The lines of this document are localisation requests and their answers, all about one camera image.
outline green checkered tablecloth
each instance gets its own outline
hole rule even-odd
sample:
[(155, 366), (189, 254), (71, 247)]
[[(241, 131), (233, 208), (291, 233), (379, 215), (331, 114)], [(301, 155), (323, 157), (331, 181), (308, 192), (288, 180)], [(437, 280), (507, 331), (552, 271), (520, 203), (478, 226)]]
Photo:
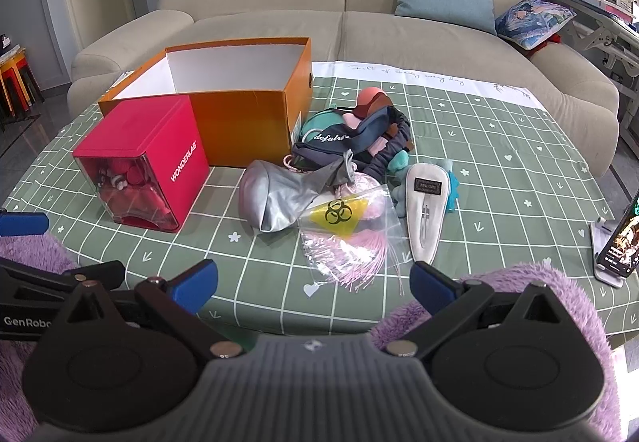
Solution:
[[(588, 222), (611, 218), (608, 205), (579, 152), (530, 92), (382, 65), (315, 63), (313, 70), (312, 111), (353, 106), (358, 90), (379, 87), (411, 121), (411, 162), (453, 159), (459, 210), (446, 215), (437, 268), (455, 278), (548, 263), (587, 292), (608, 334), (639, 329), (637, 275), (618, 290), (592, 278)], [(255, 236), (239, 218), (240, 169), (211, 169), (176, 235), (114, 224), (71, 157), (100, 119), (93, 105), (61, 130), (5, 203), (46, 212), (50, 232), (82, 265), (119, 259), (131, 287), (210, 257), (219, 286), (200, 317), (286, 334), (365, 331), (411, 299), (407, 241), (397, 254), (404, 296), (395, 269), (358, 293), (314, 284), (296, 229)]]

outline red box lid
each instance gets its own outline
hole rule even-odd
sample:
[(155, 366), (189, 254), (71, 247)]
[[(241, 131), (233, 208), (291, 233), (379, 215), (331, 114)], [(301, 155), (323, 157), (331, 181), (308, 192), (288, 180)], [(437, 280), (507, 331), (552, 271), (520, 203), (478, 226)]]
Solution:
[(124, 100), (80, 142), (73, 155), (139, 157), (174, 112), (190, 104), (189, 96), (184, 95)]

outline purple plush fabric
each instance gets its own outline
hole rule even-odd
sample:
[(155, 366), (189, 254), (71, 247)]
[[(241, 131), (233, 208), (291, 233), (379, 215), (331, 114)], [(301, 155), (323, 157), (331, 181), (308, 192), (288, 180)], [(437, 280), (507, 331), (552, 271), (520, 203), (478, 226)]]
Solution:
[[(604, 440), (621, 442), (621, 414), (612, 353), (599, 315), (582, 288), (564, 273), (544, 265), (515, 265), (510, 269), (501, 269), (486, 275), (473, 275), (471, 278), (485, 281), (496, 291), (502, 292), (521, 292), (534, 279), (540, 279), (550, 286), (603, 367), (603, 396), (590, 418), (590, 424), (602, 434)], [(418, 302), (408, 303), (397, 308), (388, 318), (373, 327), (373, 342), (378, 348), (382, 348), (429, 318), (430, 314)]]
[[(60, 274), (77, 267), (67, 250), (51, 235), (0, 237), (0, 257)], [(0, 341), (0, 440), (20, 442), (37, 423), (27, 404), (20, 378), (33, 343)]]

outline plastic bag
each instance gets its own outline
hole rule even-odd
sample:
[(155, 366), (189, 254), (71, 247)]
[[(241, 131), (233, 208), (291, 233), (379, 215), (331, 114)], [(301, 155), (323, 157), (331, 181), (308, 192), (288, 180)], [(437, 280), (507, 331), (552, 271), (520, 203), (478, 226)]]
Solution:
[(386, 185), (309, 207), (298, 220), (304, 254), (325, 278), (357, 292), (380, 272), (395, 270), (408, 240)]

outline red box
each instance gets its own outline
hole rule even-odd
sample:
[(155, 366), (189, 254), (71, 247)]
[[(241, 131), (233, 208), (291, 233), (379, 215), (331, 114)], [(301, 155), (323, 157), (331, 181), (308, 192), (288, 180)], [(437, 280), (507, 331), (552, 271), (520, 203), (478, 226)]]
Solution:
[(73, 151), (113, 221), (180, 229), (208, 176), (188, 96), (122, 101)]

